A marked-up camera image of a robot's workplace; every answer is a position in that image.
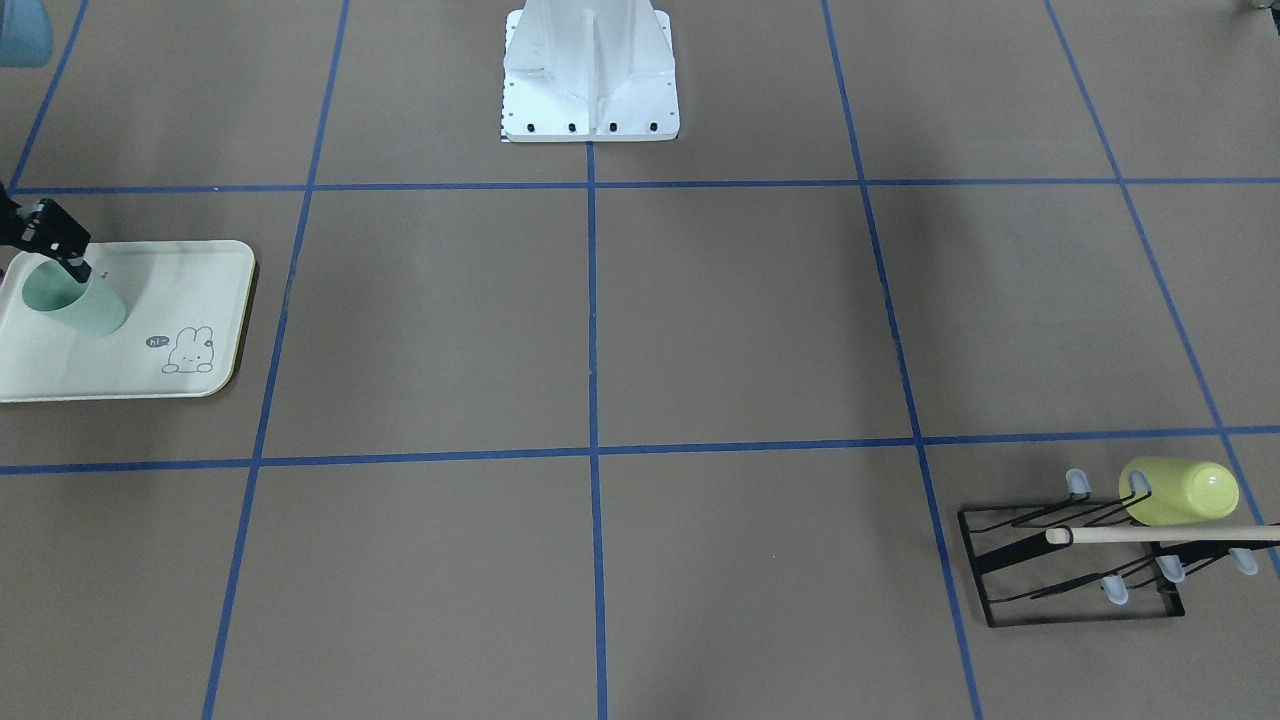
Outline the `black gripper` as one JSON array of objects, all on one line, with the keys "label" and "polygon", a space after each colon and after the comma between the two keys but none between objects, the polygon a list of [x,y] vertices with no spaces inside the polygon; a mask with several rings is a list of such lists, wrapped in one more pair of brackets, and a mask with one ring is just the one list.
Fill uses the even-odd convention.
[{"label": "black gripper", "polygon": [[84,259],[91,233],[51,199],[41,199],[32,208],[26,208],[3,184],[1,242],[3,246],[61,261],[61,268],[77,283],[88,283],[92,277],[92,266]]}]

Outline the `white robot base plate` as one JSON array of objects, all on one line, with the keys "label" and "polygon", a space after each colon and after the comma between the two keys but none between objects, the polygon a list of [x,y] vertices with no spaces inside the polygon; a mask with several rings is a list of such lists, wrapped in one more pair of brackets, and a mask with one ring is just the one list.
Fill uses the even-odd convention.
[{"label": "white robot base plate", "polygon": [[526,1],[504,22],[500,138],[627,143],[678,137],[669,14],[649,1]]}]

